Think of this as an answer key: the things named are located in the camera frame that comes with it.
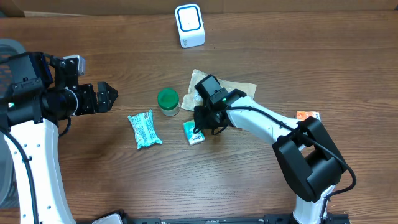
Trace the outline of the beige plastic pouch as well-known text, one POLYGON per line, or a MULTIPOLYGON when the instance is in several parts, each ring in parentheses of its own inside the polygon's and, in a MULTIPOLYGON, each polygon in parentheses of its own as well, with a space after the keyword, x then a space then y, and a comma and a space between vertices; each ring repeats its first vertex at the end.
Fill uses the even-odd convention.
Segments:
MULTIPOLYGON (((193 111, 195 106, 203 105, 203 98, 199 95, 199 93, 195 89, 195 85, 198 84, 198 82, 204 79, 206 76, 208 76, 207 73, 194 69, 188 87, 188 93, 183 97, 183 101, 181 104, 182 109, 193 111)), ((231 82, 222 79, 218 79, 218 81, 221 87, 226 88, 228 92, 231 92, 234 89, 238 89, 245 92, 247 96, 251 97, 252 99, 254 98, 257 88, 256 84, 231 82)))

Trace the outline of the small teal tissue pack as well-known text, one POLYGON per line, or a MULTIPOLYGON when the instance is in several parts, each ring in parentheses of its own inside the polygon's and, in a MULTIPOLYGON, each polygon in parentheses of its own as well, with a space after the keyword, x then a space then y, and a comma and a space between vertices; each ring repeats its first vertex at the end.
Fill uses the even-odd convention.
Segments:
POLYGON ((199 144, 205 140, 205 136, 203 135, 203 133, 201 131, 194 133, 194 129, 194 120, 183 123, 183 130, 190 146, 199 144))

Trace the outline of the green lid jar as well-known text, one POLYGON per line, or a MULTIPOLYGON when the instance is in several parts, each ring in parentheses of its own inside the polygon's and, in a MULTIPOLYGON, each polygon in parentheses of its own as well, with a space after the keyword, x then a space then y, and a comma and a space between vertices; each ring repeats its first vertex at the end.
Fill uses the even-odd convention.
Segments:
POLYGON ((161 90, 157 96, 157 102, 160 110, 166 116, 175 116, 180 111, 178 93, 174 89, 161 90))

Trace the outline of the teal tissue packet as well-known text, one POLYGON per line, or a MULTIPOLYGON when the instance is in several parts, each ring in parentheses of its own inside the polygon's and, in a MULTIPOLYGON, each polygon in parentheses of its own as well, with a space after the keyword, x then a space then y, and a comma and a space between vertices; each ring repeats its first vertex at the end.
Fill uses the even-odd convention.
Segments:
POLYGON ((142 147, 162 144, 162 140, 155 131, 152 110, 134 116, 129 115, 127 118, 133 128, 138 150, 142 147))

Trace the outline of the orange snack packet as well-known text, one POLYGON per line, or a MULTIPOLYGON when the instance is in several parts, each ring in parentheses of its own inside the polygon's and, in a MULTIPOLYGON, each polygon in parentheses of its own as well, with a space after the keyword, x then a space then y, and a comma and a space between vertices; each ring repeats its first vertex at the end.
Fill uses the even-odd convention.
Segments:
POLYGON ((296 112, 296 118, 298 120, 304 121, 309 117, 316 118, 318 120, 321 120, 320 118, 320 113, 317 111, 297 111, 296 112))

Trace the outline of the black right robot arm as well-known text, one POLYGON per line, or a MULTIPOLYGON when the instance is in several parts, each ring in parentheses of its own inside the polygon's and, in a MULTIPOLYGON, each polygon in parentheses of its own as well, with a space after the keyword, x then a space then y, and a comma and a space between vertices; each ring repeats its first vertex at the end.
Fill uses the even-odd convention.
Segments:
POLYGON ((349 170, 324 125, 314 117, 300 121, 256 103, 241 90, 228 91, 213 75, 195 89, 203 105, 194 108, 194 131, 213 135, 228 126, 243 129, 272 146, 283 176, 296 194, 290 214, 264 215, 262 223, 349 223, 347 215, 326 210, 341 176, 349 170))

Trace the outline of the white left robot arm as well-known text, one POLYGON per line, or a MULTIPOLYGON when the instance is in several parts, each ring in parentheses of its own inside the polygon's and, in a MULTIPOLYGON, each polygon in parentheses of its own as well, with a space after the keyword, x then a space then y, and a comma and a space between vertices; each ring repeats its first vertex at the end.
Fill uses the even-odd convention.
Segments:
POLYGON ((59 121, 106 113, 118 91, 81 85, 85 60, 24 52, 4 60, 13 75, 1 98, 1 132, 14 165, 21 223, 74 223, 58 161, 59 121))

